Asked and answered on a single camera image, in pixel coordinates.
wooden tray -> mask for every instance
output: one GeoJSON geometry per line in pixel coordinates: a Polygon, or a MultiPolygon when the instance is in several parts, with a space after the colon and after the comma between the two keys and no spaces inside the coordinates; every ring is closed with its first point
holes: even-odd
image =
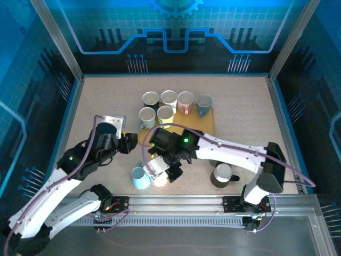
{"type": "MultiPolygon", "coordinates": [[[[197,112],[197,105],[193,105],[192,111],[187,116],[185,116],[184,114],[181,114],[179,110],[177,110],[174,115],[174,123],[182,124],[189,128],[203,131],[205,133],[209,133],[210,135],[214,135],[214,110],[213,108],[211,108],[208,114],[203,117],[199,117],[198,112],[197,112]]],[[[159,125],[159,121],[156,117],[155,126],[157,125],[159,125]]],[[[177,134],[181,135],[183,129],[180,127],[171,126],[170,128],[167,129],[167,131],[176,132],[177,134]]],[[[142,130],[139,132],[139,135],[138,135],[139,144],[143,143],[143,140],[148,132],[149,132],[149,129],[142,130]]]]}

table surface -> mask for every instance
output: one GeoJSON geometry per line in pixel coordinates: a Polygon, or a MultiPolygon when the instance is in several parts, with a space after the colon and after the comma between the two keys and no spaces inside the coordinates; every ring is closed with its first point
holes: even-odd
{"type": "MultiPolygon", "coordinates": [[[[88,77],[70,131],[67,148],[87,139],[93,125],[93,116],[125,115],[125,132],[139,132],[139,110],[143,107],[142,95],[155,91],[161,95],[165,90],[176,93],[190,91],[195,97],[202,93],[213,99],[215,136],[224,140],[253,146],[267,146],[269,141],[281,147],[286,159],[276,114],[264,77],[226,76],[113,76],[88,77]]],[[[79,194],[95,184],[103,184],[113,194],[145,195],[194,195],[194,194],[240,194],[254,174],[233,166],[232,172],[240,181],[231,182],[225,188],[216,188],[209,176],[214,169],[207,160],[183,163],[183,175],[164,187],[150,185],[145,190],[136,189],[131,182],[131,171],[142,161],[142,147],[137,145],[129,154],[118,153],[112,163],[90,174],[72,193],[79,194]]],[[[285,180],[294,180],[291,171],[286,171],[285,180]]],[[[293,184],[284,185],[284,193],[296,194],[293,184]]]]}

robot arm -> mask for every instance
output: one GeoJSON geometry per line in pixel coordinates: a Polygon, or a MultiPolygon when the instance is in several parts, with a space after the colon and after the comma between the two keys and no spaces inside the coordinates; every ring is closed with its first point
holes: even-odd
{"type": "Polygon", "coordinates": [[[52,172],[48,181],[36,193],[36,195],[8,221],[0,225],[0,230],[9,235],[13,227],[17,229],[10,240],[12,247],[22,255],[36,255],[64,227],[78,218],[103,210],[101,206],[110,202],[112,196],[102,185],[93,186],[90,192],[83,194],[77,201],[54,211],[63,198],[77,187],[90,173],[98,167],[106,165],[106,161],[115,156],[117,152],[129,154],[137,145],[137,134],[121,134],[125,126],[124,116],[104,117],[104,121],[97,125],[91,150],[79,171],[70,179],[58,184],[52,189],[48,187],[71,173],[81,162],[89,139],[67,150],[58,161],[56,169],[52,172]],[[35,198],[43,191],[46,193],[35,202],[35,198]],[[29,210],[22,221],[18,222],[23,211],[29,210]]]}
{"type": "Polygon", "coordinates": [[[150,139],[150,143],[154,147],[149,149],[149,153],[157,154],[158,157],[148,163],[151,171],[146,166],[144,167],[146,173],[154,180],[167,178],[169,182],[173,182],[183,173],[180,169],[180,160],[185,159],[191,164],[193,158],[212,159],[243,167],[255,174],[251,183],[246,185],[242,192],[241,204],[257,205],[269,193],[283,191],[285,168],[258,155],[259,153],[271,155],[285,162],[283,153],[276,143],[269,142],[267,147],[248,146],[221,140],[200,131],[197,132],[203,137],[217,142],[217,145],[187,130],[184,130],[182,135],[178,135],[165,129],[157,129],[150,139]],[[256,153],[251,154],[222,145],[249,149],[256,153]]]}

light blue mug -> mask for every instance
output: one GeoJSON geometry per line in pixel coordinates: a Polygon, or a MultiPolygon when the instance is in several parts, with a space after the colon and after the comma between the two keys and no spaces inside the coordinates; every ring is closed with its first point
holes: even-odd
{"type": "Polygon", "coordinates": [[[137,167],[132,170],[132,182],[137,189],[146,189],[150,184],[150,178],[145,173],[141,166],[142,164],[137,164],[137,167]]]}
{"type": "Polygon", "coordinates": [[[197,111],[200,117],[208,114],[213,104],[213,99],[208,94],[201,94],[197,98],[197,111]]]}

purple cable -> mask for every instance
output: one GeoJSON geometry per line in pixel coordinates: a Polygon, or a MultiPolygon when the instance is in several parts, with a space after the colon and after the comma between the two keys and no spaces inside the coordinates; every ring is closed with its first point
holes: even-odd
{"type": "Polygon", "coordinates": [[[251,150],[251,149],[247,149],[247,148],[241,148],[241,147],[238,147],[238,146],[232,146],[232,145],[226,145],[226,144],[219,144],[218,142],[214,141],[214,140],[211,140],[205,136],[203,136],[202,134],[196,132],[195,130],[191,129],[191,128],[188,128],[184,125],[181,125],[181,124],[160,124],[160,125],[157,125],[155,126],[154,128],[152,128],[148,133],[147,135],[145,136],[144,140],[143,140],[143,144],[142,144],[142,158],[143,158],[143,162],[144,162],[144,165],[147,167],[147,169],[153,173],[152,169],[149,167],[148,165],[148,161],[147,161],[147,157],[145,155],[145,147],[146,147],[146,143],[147,143],[147,140],[149,138],[149,136],[151,135],[152,132],[154,132],[157,128],[161,128],[163,126],[166,126],[166,125],[172,125],[172,126],[177,126],[177,127],[180,127],[180,128],[183,128],[183,129],[186,129],[192,133],[194,133],[195,135],[201,137],[203,140],[206,140],[208,141],[209,143],[211,144],[214,144],[214,145],[217,145],[217,146],[220,146],[220,147],[224,147],[224,148],[231,148],[231,149],[235,149],[235,150],[239,150],[239,151],[244,151],[244,152],[248,152],[250,154],[253,154],[253,155],[258,155],[258,156],[263,156],[263,157],[266,157],[280,165],[283,165],[285,168],[288,168],[290,170],[292,170],[296,175],[300,176],[301,178],[303,178],[304,180],[306,180],[308,183],[303,183],[303,182],[300,182],[297,184],[300,184],[300,185],[305,185],[307,187],[312,187],[312,188],[315,188],[316,185],[315,183],[309,179],[307,176],[305,176],[302,172],[300,172],[299,170],[295,169],[294,167],[288,165],[287,163],[273,157],[273,156],[270,156],[270,155],[267,155],[267,154],[264,154],[264,153],[260,153],[260,152],[257,152],[257,151],[254,151],[254,150],[251,150]]]}
{"type": "Polygon", "coordinates": [[[32,202],[26,207],[26,209],[23,211],[23,213],[21,214],[20,218],[17,220],[16,224],[14,225],[14,227],[12,228],[12,230],[10,231],[6,242],[5,242],[5,246],[4,246],[4,256],[8,256],[8,249],[9,249],[9,243],[11,240],[11,237],[13,236],[14,232],[16,231],[16,229],[19,227],[20,223],[22,222],[22,220],[25,218],[25,215],[28,213],[29,210],[31,210],[31,208],[33,207],[33,205],[35,203],[37,203],[47,192],[49,192],[52,188],[54,188],[55,186],[59,185],[60,183],[64,182],[65,180],[71,178],[73,175],[76,174],[76,172],[78,172],[78,170],[81,168],[81,166],[85,163],[87,156],[89,155],[92,143],[94,142],[94,138],[95,138],[95,131],[96,131],[96,119],[100,118],[100,119],[104,119],[103,116],[99,116],[99,115],[95,115],[94,116],[94,124],[93,124],[93,129],[91,132],[91,137],[90,137],[90,141],[89,141],[89,145],[86,148],[86,151],[84,153],[84,156],[82,158],[82,160],[80,161],[80,163],[77,165],[77,167],[70,172],[67,176],[65,176],[64,178],[52,183],[50,186],[46,187],[45,190],[43,190],[42,192],[40,192],[40,194],[38,194],[33,200],[32,202]]]}
{"type": "Polygon", "coordinates": [[[125,218],[128,216],[128,214],[130,213],[130,209],[125,209],[125,210],[123,210],[123,211],[120,211],[119,213],[116,213],[116,214],[114,214],[114,215],[112,215],[112,216],[107,216],[107,217],[99,217],[99,218],[96,218],[96,217],[94,217],[94,216],[91,215],[91,214],[88,214],[88,216],[91,216],[91,217],[93,217],[93,218],[95,218],[95,219],[107,220],[107,219],[110,219],[110,218],[112,218],[112,217],[115,217],[115,216],[117,216],[117,215],[119,215],[119,214],[121,214],[121,213],[124,213],[124,212],[126,212],[126,215],[124,215],[123,218],[120,219],[115,225],[113,225],[113,226],[110,227],[110,228],[105,228],[105,229],[103,228],[103,229],[98,229],[98,230],[97,230],[98,232],[103,232],[103,233],[105,233],[105,232],[107,232],[107,231],[110,231],[110,230],[116,228],[122,221],[124,221],[125,218]]]}
{"type": "Polygon", "coordinates": [[[274,201],[274,207],[272,209],[272,214],[271,214],[270,220],[267,222],[267,224],[265,224],[265,226],[263,228],[257,229],[256,231],[248,231],[248,233],[257,233],[259,231],[264,230],[268,225],[270,225],[271,221],[275,217],[275,211],[277,209],[277,200],[276,200],[275,194],[272,194],[272,196],[273,196],[273,201],[274,201]]]}

